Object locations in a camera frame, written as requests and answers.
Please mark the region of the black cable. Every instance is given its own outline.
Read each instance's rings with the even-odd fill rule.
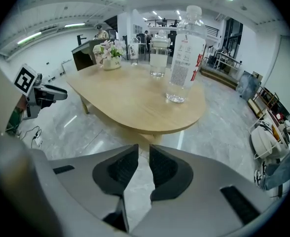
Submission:
[[[25,136],[27,135],[28,132],[33,131],[36,127],[38,128],[37,132],[39,132],[40,127],[37,125],[37,126],[33,127],[31,130],[26,131]]]
[[[42,133],[42,129],[40,129],[40,127],[39,127],[38,130],[36,131],[35,136],[33,136],[33,138],[32,138],[32,141],[31,141],[31,148],[32,148],[33,140],[35,140],[35,139],[37,139],[38,137],[40,137],[41,133]]]

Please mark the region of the plastic water bottle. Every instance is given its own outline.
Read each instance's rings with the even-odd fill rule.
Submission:
[[[177,27],[171,79],[166,92],[166,97],[175,103],[183,103],[186,99],[202,61],[206,28],[201,16],[200,7],[189,5],[186,17]]]
[[[129,45],[130,61],[132,65],[137,65],[139,63],[139,43],[136,34],[133,34]]]

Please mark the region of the wooden table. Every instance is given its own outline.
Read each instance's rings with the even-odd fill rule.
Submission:
[[[149,141],[196,123],[206,109],[202,86],[195,83],[184,103],[173,103],[165,96],[170,69],[162,78],[152,77],[149,70],[149,65],[132,67],[126,62],[112,71],[94,65],[68,77],[67,82],[97,110]],[[83,107],[88,113],[84,101]]]

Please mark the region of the marble floor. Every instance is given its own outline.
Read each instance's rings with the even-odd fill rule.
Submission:
[[[196,80],[205,89],[206,112],[192,127],[164,135],[160,144],[216,159],[253,181],[258,163],[247,128],[255,122],[254,114],[231,88],[200,74]],[[66,89],[68,98],[41,110],[38,118],[23,121],[19,128],[22,136],[36,125],[42,129],[41,149],[49,160],[91,155],[134,143],[122,136],[120,127],[103,122],[93,110],[86,115],[66,76],[51,84]],[[29,147],[36,131],[28,132],[23,139]],[[130,229],[150,210],[149,196],[154,190],[148,150],[140,149],[139,154],[138,169],[124,194]]]

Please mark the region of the flower vase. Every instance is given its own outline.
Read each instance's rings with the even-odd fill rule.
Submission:
[[[103,60],[103,69],[104,70],[114,70],[121,67],[120,57],[111,57],[110,59]]]

